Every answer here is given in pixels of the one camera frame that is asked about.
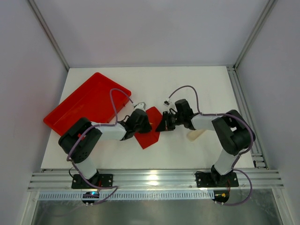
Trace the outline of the red paper napkin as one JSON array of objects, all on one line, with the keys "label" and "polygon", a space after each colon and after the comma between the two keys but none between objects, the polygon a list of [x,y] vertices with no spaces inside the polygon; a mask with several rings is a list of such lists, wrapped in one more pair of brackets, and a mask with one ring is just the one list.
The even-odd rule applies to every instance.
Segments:
[{"label": "red paper napkin", "polygon": [[135,134],[135,138],[143,150],[158,142],[160,133],[155,130],[162,119],[161,112],[154,106],[147,109],[146,113],[148,115],[149,122],[153,123],[153,125],[151,125],[152,130],[145,134]]}]

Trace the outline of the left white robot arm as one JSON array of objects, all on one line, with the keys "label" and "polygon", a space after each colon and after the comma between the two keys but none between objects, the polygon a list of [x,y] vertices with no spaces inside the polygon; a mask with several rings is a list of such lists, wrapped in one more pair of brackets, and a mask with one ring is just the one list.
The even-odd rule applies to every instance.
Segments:
[{"label": "left white robot arm", "polygon": [[81,181],[88,187],[101,188],[101,175],[90,158],[96,144],[108,140],[125,141],[136,133],[144,134],[151,130],[146,111],[137,108],[126,120],[116,124],[95,124],[85,117],[80,118],[60,137],[58,144],[67,154],[67,161],[78,171]]}]

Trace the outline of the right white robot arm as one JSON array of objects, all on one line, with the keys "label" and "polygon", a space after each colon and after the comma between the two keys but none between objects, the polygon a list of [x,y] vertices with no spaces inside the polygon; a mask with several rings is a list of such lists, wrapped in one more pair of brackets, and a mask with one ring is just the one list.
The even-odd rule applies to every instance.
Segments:
[{"label": "right white robot arm", "polygon": [[173,131],[183,125],[192,131],[211,130],[216,132],[222,146],[217,162],[210,172],[196,172],[196,185],[199,188],[238,187],[237,174],[233,171],[242,152],[251,147],[255,134],[236,110],[221,115],[194,113],[186,99],[175,102],[175,108],[164,111],[157,132]]}]

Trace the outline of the cream utensil case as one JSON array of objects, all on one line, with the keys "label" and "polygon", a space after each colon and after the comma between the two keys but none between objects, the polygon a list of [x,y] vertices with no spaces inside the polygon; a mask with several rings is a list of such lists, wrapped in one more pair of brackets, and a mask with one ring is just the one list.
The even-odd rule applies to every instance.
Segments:
[{"label": "cream utensil case", "polygon": [[187,139],[191,142],[196,140],[199,136],[201,136],[206,130],[192,130],[187,133]]}]

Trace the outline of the red plastic tray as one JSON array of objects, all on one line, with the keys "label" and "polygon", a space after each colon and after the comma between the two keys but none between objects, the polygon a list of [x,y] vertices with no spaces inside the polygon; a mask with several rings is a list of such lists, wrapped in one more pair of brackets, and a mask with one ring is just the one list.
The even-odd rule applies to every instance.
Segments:
[{"label": "red plastic tray", "polygon": [[128,103],[131,91],[97,72],[52,110],[43,121],[60,136],[82,117],[97,123],[108,123],[115,117],[110,99],[110,90],[113,88],[124,92],[112,92],[115,108],[119,112]]}]

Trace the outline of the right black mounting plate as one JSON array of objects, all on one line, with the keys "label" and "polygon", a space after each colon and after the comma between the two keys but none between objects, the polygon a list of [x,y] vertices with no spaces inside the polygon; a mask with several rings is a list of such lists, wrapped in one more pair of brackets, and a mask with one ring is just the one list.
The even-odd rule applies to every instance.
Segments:
[{"label": "right black mounting plate", "polygon": [[239,186],[239,181],[235,172],[219,175],[217,172],[197,171],[195,173],[195,180],[198,188],[235,188]]}]

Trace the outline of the black mounting plate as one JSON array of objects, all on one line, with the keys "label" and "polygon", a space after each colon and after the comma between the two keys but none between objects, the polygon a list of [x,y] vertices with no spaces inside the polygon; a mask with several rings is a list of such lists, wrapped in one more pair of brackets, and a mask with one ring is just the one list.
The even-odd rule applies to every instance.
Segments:
[{"label": "black mounting plate", "polygon": [[[88,182],[100,188],[111,188],[113,186],[113,174],[95,174]],[[93,187],[87,184],[80,174],[75,174],[73,176],[71,188],[92,189]]]},{"label": "black mounting plate", "polygon": [[195,180],[198,188],[235,188],[239,186],[239,181],[235,172],[219,175],[217,172],[197,171],[195,173]]}]

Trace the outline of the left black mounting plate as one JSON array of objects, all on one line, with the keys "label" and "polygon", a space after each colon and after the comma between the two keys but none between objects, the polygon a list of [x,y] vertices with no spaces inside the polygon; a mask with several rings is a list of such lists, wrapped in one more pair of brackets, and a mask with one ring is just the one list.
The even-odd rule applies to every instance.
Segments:
[{"label": "left black mounting plate", "polygon": [[[113,174],[95,174],[88,182],[100,188],[111,188],[113,186]],[[75,174],[73,176],[71,188],[92,189],[93,187],[87,184],[80,174]]]}]

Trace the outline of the right aluminium side rail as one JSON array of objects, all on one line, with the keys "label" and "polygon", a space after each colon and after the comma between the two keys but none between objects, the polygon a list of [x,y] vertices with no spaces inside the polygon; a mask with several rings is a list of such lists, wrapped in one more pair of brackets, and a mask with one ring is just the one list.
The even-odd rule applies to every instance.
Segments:
[{"label": "right aluminium side rail", "polygon": [[256,131],[255,124],[251,116],[250,109],[246,100],[245,93],[242,89],[237,70],[234,68],[234,66],[227,66],[226,68],[227,68],[227,72],[229,75],[229,79],[232,85],[232,89],[234,92],[234,96],[237,102],[239,112],[255,134],[255,142],[251,149],[251,156],[254,161],[254,166],[257,169],[264,168],[268,170],[269,168],[267,166],[266,159],[263,153],[262,144],[259,140],[259,135]]}]

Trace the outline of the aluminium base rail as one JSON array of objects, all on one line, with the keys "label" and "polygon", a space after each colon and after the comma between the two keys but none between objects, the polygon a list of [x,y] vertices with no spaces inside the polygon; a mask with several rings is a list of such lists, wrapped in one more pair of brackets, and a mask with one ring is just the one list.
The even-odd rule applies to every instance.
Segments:
[{"label": "aluminium base rail", "polygon": [[[71,177],[68,169],[53,169],[32,174],[27,190],[69,191]],[[195,170],[101,170],[113,174],[113,184],[119,191],[197,190]],[[281,189],[283,180],[277,170],[242,169],[237,173],[238,187],[231,190]]]}]

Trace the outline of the right aluminium frame post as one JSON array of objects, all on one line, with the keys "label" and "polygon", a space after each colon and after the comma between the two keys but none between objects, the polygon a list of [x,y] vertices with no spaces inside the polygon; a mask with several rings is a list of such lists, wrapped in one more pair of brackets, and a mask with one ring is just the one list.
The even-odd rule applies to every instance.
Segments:
[{"label": "right aluminium frame post", "polygon": [[254,44],[255,40],[257,39],[260,31],[262,30],[264,24],[266,23],[268,17],[270,16],[273,8],[275,7],[277,0],[268,0],[266,5],[264,6],[262,12],[260,13],[257,21],[254,24],[254,27],[252,28],[240,54],[237,57],[237,60],[233,66],[235,70],[239,68],[241,65],[242,61],[244,60],[246,54]]}]

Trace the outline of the aluminium frame post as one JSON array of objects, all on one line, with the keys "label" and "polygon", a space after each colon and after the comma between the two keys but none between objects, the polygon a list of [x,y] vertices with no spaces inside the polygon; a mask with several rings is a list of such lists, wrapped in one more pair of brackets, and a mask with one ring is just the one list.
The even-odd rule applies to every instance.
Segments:
[{"label": "aluminium frame post", "polygon": [[233,66],[235,70],[239,68],[241,65],[242,61],[244,60],[246,54],[254,44],[255,40],[257,39],[260,31],[262,30],[264,24],[266,23],[268,17],[270,16],[273,8],[275,7],[277,0],[268,0],[266,5],[264,6],[262,12],[260,13],[257,21],[254,24],[254,27],[252,28],[240,54],[237,57],[237,60]]},{"label": "aluminium frame post", "polygon": [[50,42],[51,46],[53,47],[54,51],[56,52],[60,62],[62,63],[62,65],[64,66],[64,68],[69,71],[70,66],[66,60],[66,58],[64,57],[54,35],[51,32],[51,29],[49,28],[45,18],[43,17],[40,9],[38,8],[37,3],[34,0],[27,0],[27,3],[30,7],[30,9],[32,10],[35,18],[37,19],[38,23],[40,24],[43,32],[45,33],[48,41]]}]

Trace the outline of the left aluminium frame post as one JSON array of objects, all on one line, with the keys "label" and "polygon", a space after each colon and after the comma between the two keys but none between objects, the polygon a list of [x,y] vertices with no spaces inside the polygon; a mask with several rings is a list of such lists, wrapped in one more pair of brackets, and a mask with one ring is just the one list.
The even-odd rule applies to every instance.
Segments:
[{"label": "left aluminium frame post", "polygon": [[30,7],[30,9],[32,10],[35,18],[37,19],[38,23],[40,24],[43,32],[45,33],[48,41],[50,42],[51,46],[53,47],[54,51],[56,52],[60,62],[62,63],[62,65],[64,66],[64,68],[69,71],[70,66],[66,60],[66,58],[64,57],[54,35],[51,32],[51,29],[49,28],[45,18],[43,17],[40,9],[38,8],[37,3],[34,0],[27,0],[27,3]]}]

